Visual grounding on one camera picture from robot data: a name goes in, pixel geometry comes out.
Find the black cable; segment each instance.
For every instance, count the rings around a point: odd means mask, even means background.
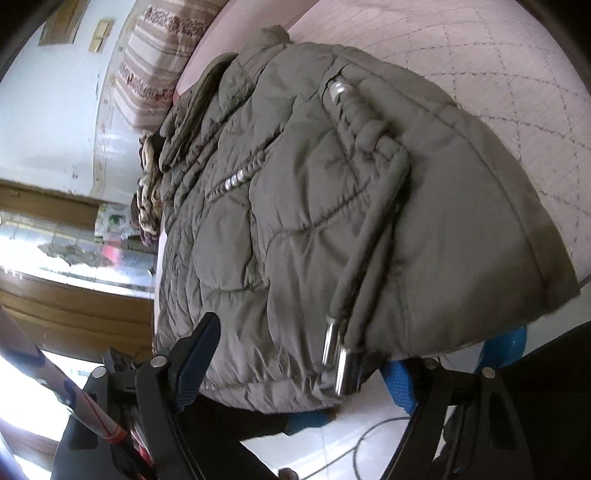
[[[326,470],[328,467],[330,467],[331,465],[334,465],[336,462],[338,462],[342,458],[346,457],[351,452],[353,452],[353,470],[355,471],[355,477],[357,478],[357,480],[362,480],[362,478],[359,474],[359,469],[357,467],[357,453],[359,451],[359,447],[361,445],[361,442],[363,442],[367,438],[367,435],[369,435],[371,432],[373,432],[376,428],[381,427],[382,425],[385,425],[387,423],[392,423],[393,421],[400,421],[400,420],[410,420],[410,417],[393,417],[391,419],[382,420],[382,421],[376,423],[372,427],[368,428],[363,433],[363,435],[361,437],[359,437],[359,440],[357,440],[357,443],[355,444],[355,446],[353,448],[347,450],[345,453],[338,456],[337,458],[335,458],[331,462],[327,463],[326,465],[324,465],[322,468],[318,469],[317,471],[311,473],[307,477],[304,477],[302,480],[308,480],[309,478],[313,477],[317,473],[320,473],[321,471]]]

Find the bed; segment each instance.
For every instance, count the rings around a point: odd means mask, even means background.
[[[355,46],[413,70],[484,120],[519,160],[558,226],[579,281],[586,281],[591,274],[591,191],[585,188],[591,179],[591,98],[552,35],[521,5],[514,0],[309,0],[276,8],[280,3],[230,1],[202,38],[176,95],[218,54],[239,50],[251,32],[270,24],[290,27],[296,43]],[[162,232],[157,286],[165,242]]]

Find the white wall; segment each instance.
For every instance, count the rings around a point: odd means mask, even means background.
[[[90,0],[73,44],[39,47],[40,28],[25,45],[0,83],[0,178],[90,194],[100,90],[134,3]],[[89,53],[102,18],[115,25],[103,52]]]

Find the striped fabric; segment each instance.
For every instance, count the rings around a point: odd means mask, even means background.
[[[228,0],[152,0],[115,76],[114,100],[133,130],[153,133],[203,33]]]

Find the drawstring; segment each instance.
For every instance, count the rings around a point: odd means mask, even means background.
[[[370,314],[371,301],[379,289],[385,259],[391,251],[394,203],[410,169],[407,150],[386,132],[385,122],[361,98],[357,90],[341,79],[329,85],[332,101],[342,106],[342,116],[357,135],[356,147],[371,148],[374,158],[387,161],[371,195],[371,204],[356,240],[356,246],[345,265],[335,289],[327,316],[323,365],[337,368],[335,391],[349,395],[359,389],[362,343]],[[363,128],[371,126],[369,135]],[[356,308],[362,301],[363,308]]]

